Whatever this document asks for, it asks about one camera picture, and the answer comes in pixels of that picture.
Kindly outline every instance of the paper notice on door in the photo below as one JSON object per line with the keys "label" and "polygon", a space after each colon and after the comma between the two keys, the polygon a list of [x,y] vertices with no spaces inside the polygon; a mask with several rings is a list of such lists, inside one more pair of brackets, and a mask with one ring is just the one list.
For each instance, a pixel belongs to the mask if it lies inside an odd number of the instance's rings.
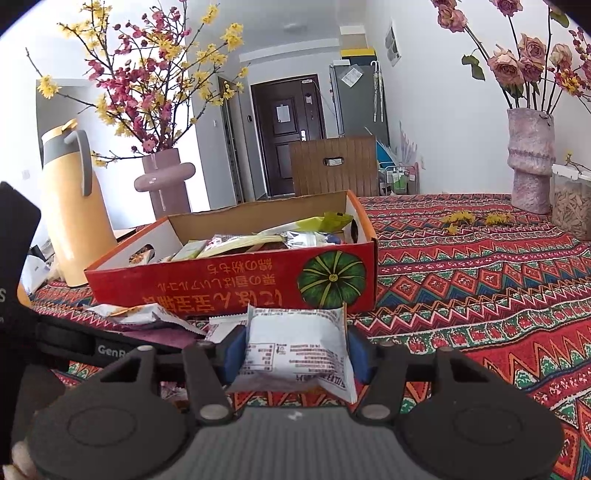
{"label": "paper notice on door", "polygon": [[277,121],[279,123],[291,122],[289,105],[281,105],[277,107]]}
{"label": "paper notice on door", "polygon": [[348,86],[352,87],[362,76],[363,72],[353,67],[347,72],[347,74],[343,78],[341,78],[341,80],[345,82]]}

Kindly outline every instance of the refrigerator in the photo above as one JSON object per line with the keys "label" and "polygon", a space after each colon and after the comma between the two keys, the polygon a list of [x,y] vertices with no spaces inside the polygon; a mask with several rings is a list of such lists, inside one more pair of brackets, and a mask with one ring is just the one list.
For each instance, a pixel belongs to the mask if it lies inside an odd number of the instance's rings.
{"label": "refrigerator", "polygon": [[[353,86],[347,85],[342,78],[351,68],[355,67],[363,75]],[[330,82],[339,135],[341,137],[358,137],[375,135],[384,145],[390,145],[386,100],[384,96],[384,121],[378,96],[378,114],[374,122],[374,67],[363,65],[330,66]]]}

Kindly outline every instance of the cardboard box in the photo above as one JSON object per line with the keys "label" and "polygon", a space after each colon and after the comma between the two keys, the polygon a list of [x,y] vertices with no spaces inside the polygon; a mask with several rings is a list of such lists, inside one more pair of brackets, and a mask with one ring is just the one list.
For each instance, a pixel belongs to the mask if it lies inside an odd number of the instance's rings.
{"label": "cardboard box", "polygon": [[341,190],[359,197],[379,195],[375,137],[292,142],[290,156],[297,196]]}
{"label": "cardboard box", "polygon": [[[249,235],[325,212],[349,213],[346,245],[246,254],[128,267],[129,257],[151,245],[155,259],[173,255],[189,240],[219,234]],[[123,241],[86,270],[100,303],[131,307],[159,303],[179,315],[242,313],[259,307],[374,309],[378,241],[352,192],[244,203],[212,212],[164,217]]]}

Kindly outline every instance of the patterned tablecloth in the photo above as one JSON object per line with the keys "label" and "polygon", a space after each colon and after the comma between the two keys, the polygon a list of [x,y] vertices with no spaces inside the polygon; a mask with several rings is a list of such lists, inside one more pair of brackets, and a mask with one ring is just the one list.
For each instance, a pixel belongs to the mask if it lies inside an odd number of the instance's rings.
{"label": "patterned tablecloth", "polygon": [[[376,309],[350,321],[370,338],[392,339],[415,353],[462,348],[552,410],[562,421],[564,449],[553,480],[591,476],[591,249],[545,216],[511,207],[510,197],[466,194],[362,199],[380,240]],[[477,222],[457,235],[443,229],[450,212]],[[486,226],[491,212],[511,212],[510,226]],[[83,307],[89,288],[53,283],[33,305],[97,328],[112,328]],[[72,363],[68,383],[96,372]],[[408,384],[403,409],[429,395]],[[323,406],[323,394],[255,392],[235,407]]]}

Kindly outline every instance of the pumpkin illustration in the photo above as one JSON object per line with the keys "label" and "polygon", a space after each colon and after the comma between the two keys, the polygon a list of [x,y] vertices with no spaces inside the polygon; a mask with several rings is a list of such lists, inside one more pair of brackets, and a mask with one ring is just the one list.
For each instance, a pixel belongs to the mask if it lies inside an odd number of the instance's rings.
{"label": "pumpkin illustration", "polygon": [[297,286],[314,308],[338,309],[353,304],[365,290],[365,266],[359,257],[331,250],[304,265]]}

